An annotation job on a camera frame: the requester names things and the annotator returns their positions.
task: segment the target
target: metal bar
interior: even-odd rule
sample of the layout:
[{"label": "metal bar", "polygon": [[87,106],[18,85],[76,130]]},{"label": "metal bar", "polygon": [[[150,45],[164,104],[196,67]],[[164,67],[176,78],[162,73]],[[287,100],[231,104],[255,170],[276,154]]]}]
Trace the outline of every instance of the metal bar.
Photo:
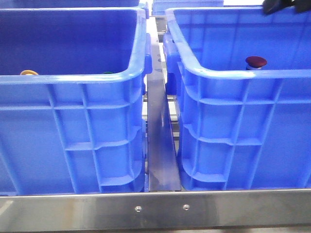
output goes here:
[{"label": "metal bar", "polygon": [[147,20],[147,28],[153,58],[153,72],[147,76],[149,191],[179,191],[181,185],[154,17]]},{"label": "metal bar", "polygon": [[311,189],[0,197],[0,232],[311,225]]}]

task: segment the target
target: stainless steel frame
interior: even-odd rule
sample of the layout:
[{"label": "stainless steel frame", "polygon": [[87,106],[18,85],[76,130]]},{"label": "stainless steel frame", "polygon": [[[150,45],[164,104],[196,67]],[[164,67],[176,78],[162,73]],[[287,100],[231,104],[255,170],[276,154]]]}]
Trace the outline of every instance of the stainless steel frame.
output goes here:
[{"label": "stainless steel frame", "polygon": [[[180,180],[154,17],[148,27],[154,60],[148,76],[152,192],[0,197],[0,232],[311,225],[311,189],[174,192],[180,190]],[[279,229],[311,232],[310,227]]]}]

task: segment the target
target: plastic bin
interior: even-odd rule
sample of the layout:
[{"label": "plastic bin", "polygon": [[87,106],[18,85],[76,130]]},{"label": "plastic bin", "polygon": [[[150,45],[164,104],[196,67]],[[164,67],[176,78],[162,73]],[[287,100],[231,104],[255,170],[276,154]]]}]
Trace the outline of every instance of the plastic bin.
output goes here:
[{"label": "plastic bin", "polygon": [[0,10],[0,195],[143,189],[145,47],[142,9]]},{"label": "plastic bin", "polygon": [[60,7],[138,7],[146,11],[146,0],[0,0],[0,8],[60,8]]},{"label": "plastic bin", "polygon": [[153,16],[164,16],[165,10],[175,7],[221,7],[224,0],[154,0]]},{"label": "plastic bin", "polygon": [[[166,11],[188,190],[311,186],[311,12]],[[245,59],[267,59],[247,71]]]}]

